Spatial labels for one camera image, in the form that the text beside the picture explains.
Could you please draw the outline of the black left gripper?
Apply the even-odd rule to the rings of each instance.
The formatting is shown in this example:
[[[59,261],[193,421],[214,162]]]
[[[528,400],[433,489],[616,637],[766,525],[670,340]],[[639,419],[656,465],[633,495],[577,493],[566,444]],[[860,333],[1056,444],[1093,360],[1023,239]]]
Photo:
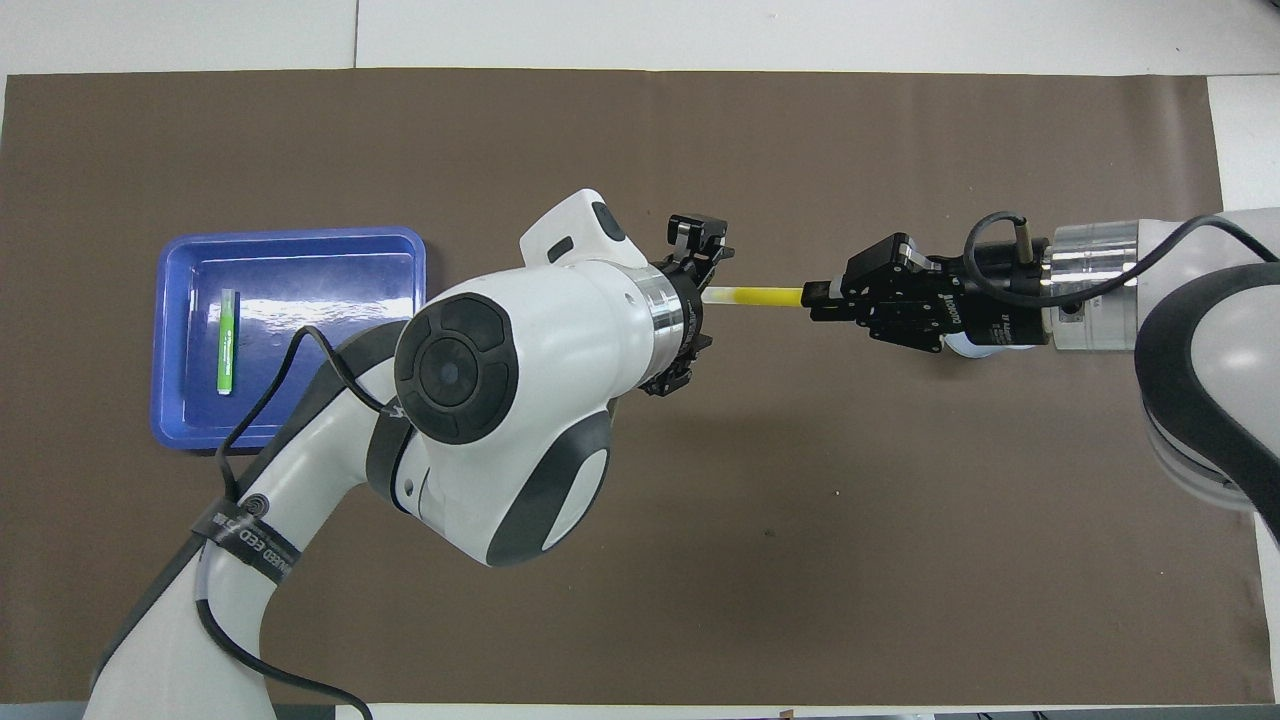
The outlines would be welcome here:
[[[735,255],[727,245],[728,222],[705,215],[671,215],[668,263],[655,263],[654,346],[646,395],[666,397],[689,384],[692,364],[713,338],[701,333],[705,313],[701,291],[717,265]]]

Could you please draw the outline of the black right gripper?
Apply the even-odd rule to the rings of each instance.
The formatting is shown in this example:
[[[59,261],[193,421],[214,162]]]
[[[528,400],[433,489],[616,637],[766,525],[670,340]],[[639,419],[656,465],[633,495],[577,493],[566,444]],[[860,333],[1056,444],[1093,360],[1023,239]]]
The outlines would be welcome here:
[[[1046,242],[1032,242],[1033,263],[1020,263],[1012,240],[975,246],[980,274],[1007,293],[1041,293]],[[852,255],[832,281],[806,282],[800,304],[814,322],[851,322],[873,340],[920,351],[941,351],[946,309],[941,300],[888,299],[945,274],[956,278],[960,333],[977,348],[1042,346],[1050,342],[1039,307],[995,299],[972,278],[960,258],[942,263],[924,255],[906,233],[892,233]]]

